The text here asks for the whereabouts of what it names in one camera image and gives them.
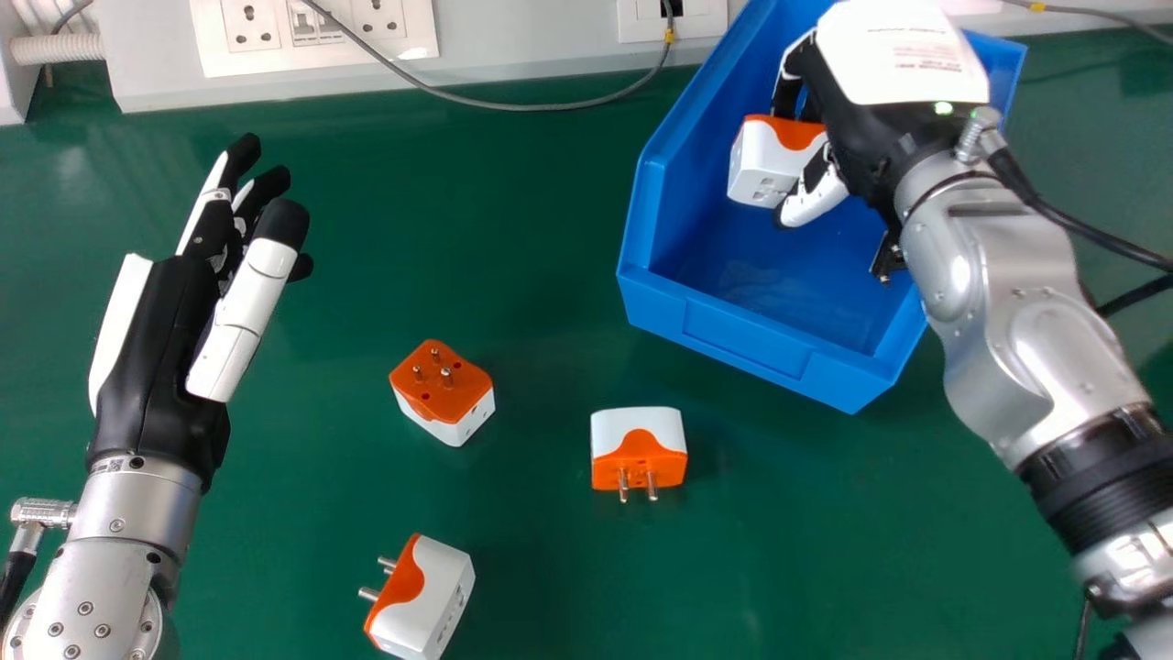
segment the wall outlet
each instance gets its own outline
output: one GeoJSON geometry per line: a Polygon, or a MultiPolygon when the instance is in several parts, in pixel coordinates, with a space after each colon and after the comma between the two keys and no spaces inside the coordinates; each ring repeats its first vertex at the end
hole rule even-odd
{"type": "MultiPolygon", "coordinates": [[[[728,0],[671,0],[677,39],[720,36],[730,26],[728,0]]],[[[667,27],[660,0],[616,0],[619,42],[663,41],[667,27]]]]}
{"type": "Polygon", "coordinates": [[[270,50],[282,47],[277,32],[277,12],[272,2],[256,0],[221,0],[224,12],[224,35],[230,53],[270,50]]]}
{"type": "Polygon", "coordinates": [[[366,39],[407,35],[402,0],[354,0],[354,28],[366,39]]]}
{"type": "Polygon", "coordinates": [[[301,0],[189,2],[205,77],[372,63],[337,23],[393,60],[440,56],[432,0],[317,0],[333,20],[301,0]]]}

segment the orange and white plug adapter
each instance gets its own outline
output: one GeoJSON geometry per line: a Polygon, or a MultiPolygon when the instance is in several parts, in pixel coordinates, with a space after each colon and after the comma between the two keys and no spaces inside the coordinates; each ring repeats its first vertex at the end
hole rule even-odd
{"type": "Polygon", "coordinates": [[[659,499],[659,489],[684,483],[689,450],[684,421],[674,408],[613,408],[590,416],[591,488],[619,491],[626,504],[629,489],[646,489],[659,499]]]}
{"type": "Polygon", "coordinates": [[[489,375],[435,340],[416,347],[388,380],[399,410],[449,447],[468,442],[496,410],[489,375]]]}
{"type": "Polygon", "coordinates": [[[375,648],[404,660],[436,660],[460,622],[476,574],[466,552],[413,535],[392,562],[380,557],[389,576],[381,592],[362,587],[374,603],[362,631],[375,648]]]}

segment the robotic hand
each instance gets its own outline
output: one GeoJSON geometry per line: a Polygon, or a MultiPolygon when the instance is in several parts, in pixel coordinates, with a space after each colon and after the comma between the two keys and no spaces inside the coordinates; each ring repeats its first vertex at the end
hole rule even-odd
{"type": "Polygon", "coordinates": [[[899,261],[884,254],[902,254],[954,411],[1026,484],[1096,611],[1130,619],[1101,658],[1173,658],[1173,436],[1059,224],[1096,230],[1017,168],[968,41],[937,8],[901,9],[835,4],[786,50],[772,115],[747,117],[733,145],[730,197],[784,227],[848,193],[879,211],[873,273],[886,281],[899,261]]]}
{"type": "Polygon", "coordinates": [[[286,281],[306,277],[310,216],[278,197],[284,166],[245,135],[212,168],[175,256],[127,254],[89,374],[96,419],[81,499],[22,498],[4,584],[6,660],[176,658],[168,613],[201,498],[228,449],[226,403],[286,281]],[[68,530],[45,583],[15,608],[46,529],[68,530]]]}

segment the blue plastic bin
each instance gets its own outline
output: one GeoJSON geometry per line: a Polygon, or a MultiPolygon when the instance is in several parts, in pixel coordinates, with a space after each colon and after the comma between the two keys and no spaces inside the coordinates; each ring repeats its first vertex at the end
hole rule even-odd
{"type": "MultiPolygon", "coordinates": [[[[725,196],[741,118],[769,109],[784,48],[829,0],[751,0],[649,140],[618,279],[632,325],[855,414],[900,377],[924,332],[908,272],[868,272],[880,216],[852,198],[801,229],[725,196]]],[[[969,39],[1005,113],[1024,46],[969,39]]]]}

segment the metal prong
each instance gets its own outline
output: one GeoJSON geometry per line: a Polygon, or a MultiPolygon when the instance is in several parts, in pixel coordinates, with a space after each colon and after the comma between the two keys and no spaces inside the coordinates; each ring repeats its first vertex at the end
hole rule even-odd
{"type": "Polygon", "coordinates": [[[619,504],[628,504],[628,471],[619,469],[619,504]]]}
{"type": "Polygon", "coordinates": [[[659,499],[659,489],[656,488],[656,474],[647,471],[647,499],[656,502],[659,499]]]}

